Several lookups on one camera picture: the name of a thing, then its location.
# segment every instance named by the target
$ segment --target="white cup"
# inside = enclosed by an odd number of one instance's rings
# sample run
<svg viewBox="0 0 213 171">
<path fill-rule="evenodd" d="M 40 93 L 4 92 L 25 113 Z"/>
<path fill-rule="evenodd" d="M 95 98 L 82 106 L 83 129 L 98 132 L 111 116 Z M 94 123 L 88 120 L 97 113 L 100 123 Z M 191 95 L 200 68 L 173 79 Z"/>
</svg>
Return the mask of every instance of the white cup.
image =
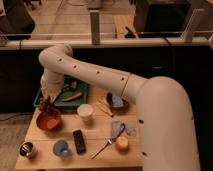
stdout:
<svg viewBox="0 0 213 171">
<path fill-rule="evenodd" d="M 90 104 L 82 104 L 78 107 L 77 113 L 83 120 L 85 124 L 91 124 L 92 123 L 92 114 L 94 112 L 94 109 L 92 105 Z"/>
</svg>

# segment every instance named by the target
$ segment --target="red bowl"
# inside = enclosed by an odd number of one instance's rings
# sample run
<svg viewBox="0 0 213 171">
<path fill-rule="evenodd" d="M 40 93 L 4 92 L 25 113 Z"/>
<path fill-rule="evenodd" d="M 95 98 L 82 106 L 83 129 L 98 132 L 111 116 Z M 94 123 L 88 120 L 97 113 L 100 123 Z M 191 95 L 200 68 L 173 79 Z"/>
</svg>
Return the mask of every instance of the red bowl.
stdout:
<svg viewBox="0 0 213 171">
<path fill-rule="evenodd" d="M 61 124 L 61 121 L 61 112 L 55 109 L 52 115 L 41 112 L 37 117 L 36 124 L 44 131 L 52 131 Z"/>
</svg>

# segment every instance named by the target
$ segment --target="blue cup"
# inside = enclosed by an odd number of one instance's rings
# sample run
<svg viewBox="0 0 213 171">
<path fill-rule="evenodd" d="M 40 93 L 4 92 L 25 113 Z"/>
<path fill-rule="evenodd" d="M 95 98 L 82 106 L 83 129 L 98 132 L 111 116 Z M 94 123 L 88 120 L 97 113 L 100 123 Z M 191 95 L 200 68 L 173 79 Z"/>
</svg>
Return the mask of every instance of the blue cup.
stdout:
<svg viewBox="0 0 213 171">
<path fill-rule="evenodd" d="M 53 153 L 58 157 L 67 157 L 70 154 L 68 143 L 65 140 L 57 141 L 53 146 Z"/>
</svg>

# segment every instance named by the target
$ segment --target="red object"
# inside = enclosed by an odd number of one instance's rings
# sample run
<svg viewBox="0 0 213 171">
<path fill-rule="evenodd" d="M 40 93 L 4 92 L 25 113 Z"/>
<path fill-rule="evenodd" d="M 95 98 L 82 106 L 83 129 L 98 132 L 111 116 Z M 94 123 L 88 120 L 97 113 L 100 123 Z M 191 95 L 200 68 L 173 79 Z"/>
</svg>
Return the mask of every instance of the red object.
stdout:
<svg viewBox="0 0 213 171">
<path fill-rule="evenodd" d="M 54 109 L 54 114 L 41 112 L 41 114 L 37 117 L 36 124 L 44 131 L 52 131 L 61 124 L 61 121 L 61 112 Z"/>
<path fill-rule="evenodd" d="M 76 94 L 74 94 L 74 95 L 72 95 L 72 96 L 70 96 L 70 97 L 67 97 L 67 98 L 62 99 L 62 101 L 63 101 L 63 102 L 68 102 L 68 101 L 71 101 L 71 100 L 75 100 L 75 99 L 81 97 L 82 95 L 83 95 L 82 92 L 78 92 L 78 93 L 76 93 Z"/>
</svg>

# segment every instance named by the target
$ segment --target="table top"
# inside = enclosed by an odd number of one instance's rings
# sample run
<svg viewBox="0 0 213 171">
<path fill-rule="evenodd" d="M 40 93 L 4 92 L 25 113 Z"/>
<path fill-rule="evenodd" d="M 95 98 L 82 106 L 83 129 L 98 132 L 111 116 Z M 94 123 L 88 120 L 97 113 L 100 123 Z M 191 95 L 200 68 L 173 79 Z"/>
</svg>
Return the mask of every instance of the table top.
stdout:
<svg viewBox="0 0 213 171">
<path fill-rule="evenodd" d="M 136 38 L 139 38 L 133 22 L 134 15 L 115 15 L 114 23 L 116 29 L 116 37 L 118 39 L 125 39 L 125 34 L 128 32 L 126 30 L 126 27 L 128 27 L 134 33 Z"/>
<path fill-rule="evenodd" d="M 18 156 L 16 170 L 27 169 L 78 169 L 78 168 L 109 168 L 109 167 L 140 167 L 142 166 L 142 155 L 140 153 L 140 133 L 136 120 L 135 106 L 130 104 L 129 110 L 123 114 L 116 114 L 111 118 L 102 112 L 95 103 L 106 95 L 106 92 L 94 86 L 89 86 L 88 103 L 94 107 L 93 125 L 86 126 L 81 118 L 74 112 L 62 115 L 62 128 L 57 132 L 44 132 L 36 126 L 36 118 L 39 110 L 36 109 L 27 131 L 25 141 L 31 141 L 38 150 L 35 158 L 28 159 Z M 136 136 L 130 137 L 129 151 L 125 154 L 119 153 L 115 144 L 107 147 L 95 159 L 91 156 L 106 144 L 112 121 L 123 121 L 136 129 Z M 86 145 L 86 152 L 79 155 L 76 152 L 72 131 L 81 129 Z M 68 142 L 71 155 L 59 158 L 52 152 L 54 143 L 64 139 Z"/>
</svg>

